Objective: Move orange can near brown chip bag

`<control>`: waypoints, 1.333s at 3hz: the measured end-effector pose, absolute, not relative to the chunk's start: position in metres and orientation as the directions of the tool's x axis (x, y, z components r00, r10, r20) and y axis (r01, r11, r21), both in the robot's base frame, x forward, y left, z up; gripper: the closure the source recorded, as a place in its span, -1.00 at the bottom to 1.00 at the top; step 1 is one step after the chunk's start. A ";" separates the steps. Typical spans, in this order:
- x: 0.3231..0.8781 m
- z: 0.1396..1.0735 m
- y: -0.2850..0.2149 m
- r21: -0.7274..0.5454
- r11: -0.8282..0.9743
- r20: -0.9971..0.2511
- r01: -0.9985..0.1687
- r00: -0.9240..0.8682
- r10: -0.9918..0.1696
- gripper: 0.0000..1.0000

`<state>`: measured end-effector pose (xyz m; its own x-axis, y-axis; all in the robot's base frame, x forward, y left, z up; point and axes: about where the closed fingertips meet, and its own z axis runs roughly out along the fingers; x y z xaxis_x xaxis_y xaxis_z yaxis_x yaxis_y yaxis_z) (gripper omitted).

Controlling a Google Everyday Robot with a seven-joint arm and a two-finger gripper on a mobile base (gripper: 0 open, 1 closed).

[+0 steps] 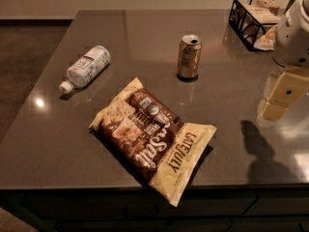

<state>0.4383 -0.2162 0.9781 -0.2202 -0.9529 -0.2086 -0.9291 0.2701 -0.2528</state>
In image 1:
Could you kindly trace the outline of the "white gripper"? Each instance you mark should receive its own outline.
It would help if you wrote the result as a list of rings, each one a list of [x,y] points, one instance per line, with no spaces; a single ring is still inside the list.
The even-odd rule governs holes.
[[[309,90],[309,0],[289,1],[277,24],[273,58],[289,67],[269,76],[258,106],[258,116],[271,122],[281,119]]]

